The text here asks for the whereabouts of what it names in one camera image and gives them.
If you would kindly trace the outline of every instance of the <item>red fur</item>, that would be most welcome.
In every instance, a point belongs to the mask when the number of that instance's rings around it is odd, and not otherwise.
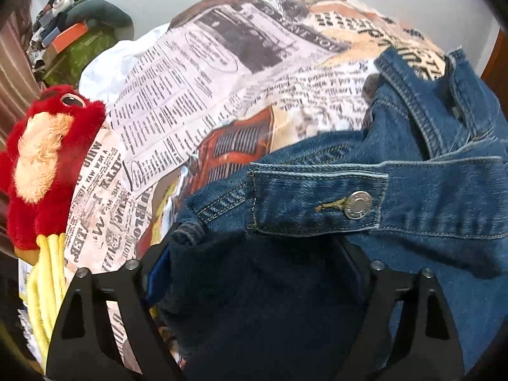
[[[68,106],[60,101],[67,93],[78,95],[71,86],[54,86],[45,93],[55,94],[44,100],[36,100],[26,117],[18,122],[7,139],[6,151],[0,154],[0,189],[9,196],[7,233],[14,246],[22,250],[38,249],[37,235],[61,234],[67,227],[70,201],[78,180],[81,166],[100,129],[105,116],[104,104],[100,101],[85,101],[86,107]],[[42,111],[55,115],[65,113],[74,117],[67,135],[62,138],[58,152],[55,179],[46,195],[36,204],[29,204],[17,196],[12,177],[19,157],[18,141],[26,129],[28,118]]]

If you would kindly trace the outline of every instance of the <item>green fabric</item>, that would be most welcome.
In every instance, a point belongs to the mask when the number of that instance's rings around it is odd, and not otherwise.
[[[112,29],[88,30],[57,55],[42,79],[50,86],[57,84],[76,86],[85,67],[117,42]]]

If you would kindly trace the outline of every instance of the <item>newspaper print fabric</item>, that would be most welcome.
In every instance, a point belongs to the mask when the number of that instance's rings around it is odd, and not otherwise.
[[[421,78],[444,73],[430,40],[357,0],[202,0],[179,14],[127,77],[83,165],[66,279],[142,256],[205,184],[318,132],[367,126],[373,61],[388,47]],[[176,180],[152,222],[164,176]],[[110,317],[123,352],[115,305]]]

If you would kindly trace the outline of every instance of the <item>blue denim jeans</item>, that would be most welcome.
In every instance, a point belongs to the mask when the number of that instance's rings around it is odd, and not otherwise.
[[[185,201],[148,301],[165,294],[189,379],[333,375],[365,305],[331,234],[392,269],[432,269],[474,365],[508,309],[508,124],[464,53],[446,62],[423,81],[385,51],[369,129],[278,150]],[[355,191],[372,198],[356,220],[333,205]]]

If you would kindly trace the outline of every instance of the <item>white cloth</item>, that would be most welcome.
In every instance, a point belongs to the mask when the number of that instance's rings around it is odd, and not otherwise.
[[[168,28],[169,23],[162,24],[137,40],[122,40],[100,53],[81,73],[79,92],[90,100],[102,100],[106,110],[111,109],[129,72]]]

